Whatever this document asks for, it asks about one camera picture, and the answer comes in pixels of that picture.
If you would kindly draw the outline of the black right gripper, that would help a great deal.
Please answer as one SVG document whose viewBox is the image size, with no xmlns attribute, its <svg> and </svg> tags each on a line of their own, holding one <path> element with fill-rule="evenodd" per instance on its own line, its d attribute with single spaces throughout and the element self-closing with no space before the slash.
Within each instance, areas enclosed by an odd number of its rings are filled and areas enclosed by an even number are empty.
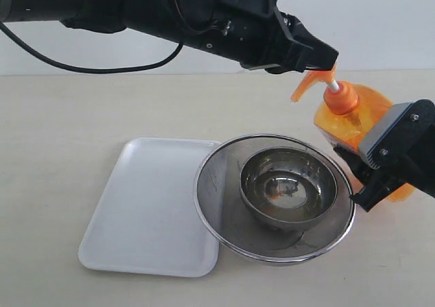
<svg viewBox="0 0 435 307">
<path fill-rule="evenodd" d="M 375 162 L 389 175 L 373 174 L 359 155 L 340 145 L 334 146 L 334 152 L 362 184 L 358 192 L 350 195 L 350 200 L 369 212 L 403 182 L 434 196 L 433 123 L 397 124 L 386 133 L 377 149 Z"/>
</svg>

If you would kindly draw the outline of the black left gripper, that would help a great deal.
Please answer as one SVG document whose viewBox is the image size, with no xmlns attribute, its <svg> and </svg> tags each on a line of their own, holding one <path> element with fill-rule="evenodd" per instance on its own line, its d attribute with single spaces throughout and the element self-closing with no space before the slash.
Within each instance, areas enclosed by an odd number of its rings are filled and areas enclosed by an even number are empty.
<svg viewBox="0 0 435 307">
<path fill-rule="evenodd" d="M 245 69 L 281 74 L 330 71 L 336 64 L 338 51 L 281 12 L 277 0 L 215 0 L 215 7 L 226 16 L 223 33 L 239 44 Z"/>
</svg>

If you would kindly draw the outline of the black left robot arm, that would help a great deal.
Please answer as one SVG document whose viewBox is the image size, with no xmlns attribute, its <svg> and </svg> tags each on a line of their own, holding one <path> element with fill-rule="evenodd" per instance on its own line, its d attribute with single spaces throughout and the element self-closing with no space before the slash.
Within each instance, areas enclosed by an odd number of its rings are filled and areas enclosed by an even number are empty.
<svg viewBox="0 0 435 307">
<path fill-rule="evenodd" d="M 70 29 L 140 31 L 271 74 L 329 71 L 338 51 L 277 0 L 1 0 L 1 23 L 58 21 Z"/>
</svg>

